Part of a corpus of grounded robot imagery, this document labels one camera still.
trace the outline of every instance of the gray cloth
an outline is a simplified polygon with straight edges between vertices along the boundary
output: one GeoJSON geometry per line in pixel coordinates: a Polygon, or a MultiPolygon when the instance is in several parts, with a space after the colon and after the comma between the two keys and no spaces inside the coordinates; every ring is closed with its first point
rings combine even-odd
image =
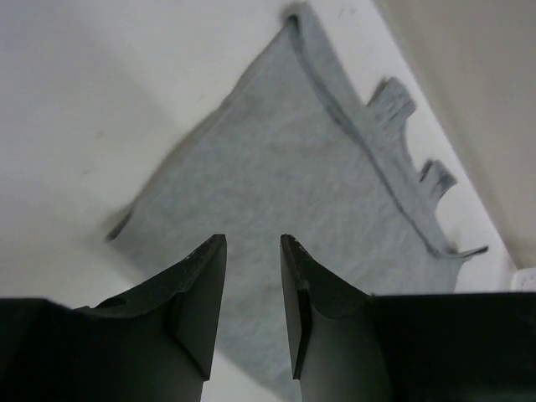
{"type": "Polygon", "coordinates": [[[452,292],[461,265],[435,208],[454,178],[419,174],[405,148],[415,109],[390,80],[368,107],[313,11],[300,4],[222,106],[163,164],[113,245],[147,276],[225,233],[217,346],[285,400],[291,380],[279,238],[375,294],[452,292]]]}

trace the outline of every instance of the garment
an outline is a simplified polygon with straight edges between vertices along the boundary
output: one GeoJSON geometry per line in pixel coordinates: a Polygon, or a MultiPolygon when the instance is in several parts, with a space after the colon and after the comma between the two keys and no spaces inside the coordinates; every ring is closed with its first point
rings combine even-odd
{"type": "Polygon", "coordinates": [[[297,6],[221,107],[167,159],[112,244],[147,276],[214,233],[228,240],[217,347],[284,400],[291,380],[281,234],[362,291],[452,292],[461,265],[435,208],[454,178],[415,171],[392,79],[368,107],[314,12],[297,6]]]}

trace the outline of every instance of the gray towel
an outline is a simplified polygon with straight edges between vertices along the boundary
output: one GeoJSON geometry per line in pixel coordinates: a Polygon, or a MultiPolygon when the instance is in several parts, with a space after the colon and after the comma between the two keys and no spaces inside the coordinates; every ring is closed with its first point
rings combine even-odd
{"type": "Polygon", "coordinates": [[[376,294],[452,292],[461,265],[435,208],[454,178],[423,173],[405,147],[415,105],[397,80],[368,107],[314,12],[297,6],[222,106],[162,165],[114,233],[147,276],[225,233],[218,348],[285,400],[291,380],[279,267],[281,234],[376,294]]]}

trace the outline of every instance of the beige wall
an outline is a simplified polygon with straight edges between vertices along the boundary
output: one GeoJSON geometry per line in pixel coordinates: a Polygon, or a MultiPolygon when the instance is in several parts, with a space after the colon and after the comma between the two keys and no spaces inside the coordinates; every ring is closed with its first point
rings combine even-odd
{"type": "Polygon", "coordinates": [[[518,268],[536,265],[536,1],[377,0],[518,268]]]}

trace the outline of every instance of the fabric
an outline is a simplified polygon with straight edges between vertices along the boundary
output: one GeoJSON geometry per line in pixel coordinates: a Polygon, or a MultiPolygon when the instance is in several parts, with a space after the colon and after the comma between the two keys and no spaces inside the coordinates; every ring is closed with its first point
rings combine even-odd
{"type": "Polygon", "coordinates": [[[284,400],[291,379],[279,238],[368,293],[452,292],[461,265],[435,218],[454,178],[413,168],[414,111],[392,79],[368,107],[301,4],[221,107],[162,165],[112,244],[152,276],[210,235],[228,240],[217,347],[284,400]]]}

